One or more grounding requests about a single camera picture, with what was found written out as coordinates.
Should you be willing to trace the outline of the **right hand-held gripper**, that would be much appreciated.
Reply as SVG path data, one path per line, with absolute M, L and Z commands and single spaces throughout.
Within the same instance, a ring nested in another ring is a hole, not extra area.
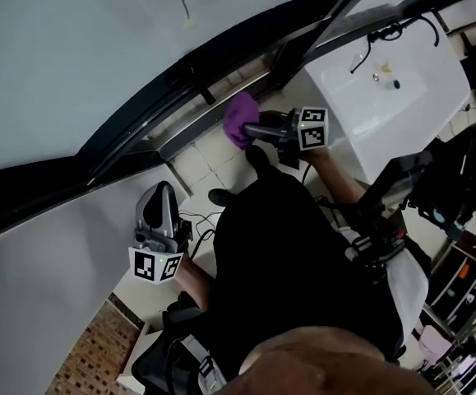
M 301 152 L 326 147 L 329 136 L 327 108 L 305 106 L 289 113 L 261 111 L 258 123 L 245 123 L 245 134 L 263 142 L 278 142 L 280 164 L 299 167 Z

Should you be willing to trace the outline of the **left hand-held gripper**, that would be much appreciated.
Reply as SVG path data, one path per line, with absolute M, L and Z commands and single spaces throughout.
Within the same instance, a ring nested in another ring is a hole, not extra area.
M 162 181 L 148 189 L 136 204 L 136 228 L 128 248 L 133 276 L 154 285 L 173 280 L 191 240 L 192 223 L 178 221 L 173 186 Z

